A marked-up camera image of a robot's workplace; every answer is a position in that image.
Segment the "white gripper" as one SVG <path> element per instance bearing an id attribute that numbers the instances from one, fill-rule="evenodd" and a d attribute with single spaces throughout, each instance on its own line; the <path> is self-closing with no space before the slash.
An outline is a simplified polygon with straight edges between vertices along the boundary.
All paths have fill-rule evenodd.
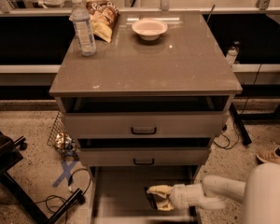
<path id="1" fill-rule="evenodd" d="M 172 211 L 176 209 L 187 209 L 191 206 L 199 206 L 203 202 L 204 193 L 201 184 L 184 185 L 177 184 L 173 187 L 168 185 L 157 185 L 147 189 L 147 194 L 158 195 L 169 200 L 156 202 L 159 211 Z"/>

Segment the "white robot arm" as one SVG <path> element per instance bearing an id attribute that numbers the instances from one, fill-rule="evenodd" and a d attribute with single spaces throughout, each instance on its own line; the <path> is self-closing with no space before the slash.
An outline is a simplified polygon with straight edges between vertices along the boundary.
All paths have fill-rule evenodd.
<path id="1" fill-rule="evenodd" d="M 231 199 L 243 206 L 243 224 L 280 224 L 280 164 L 257 166 L 246 182 L 208 175 L 199 184 L 152 186 L 146 189 L 146 195 L 159 211 L 192 206 L 218 210 Z"/>

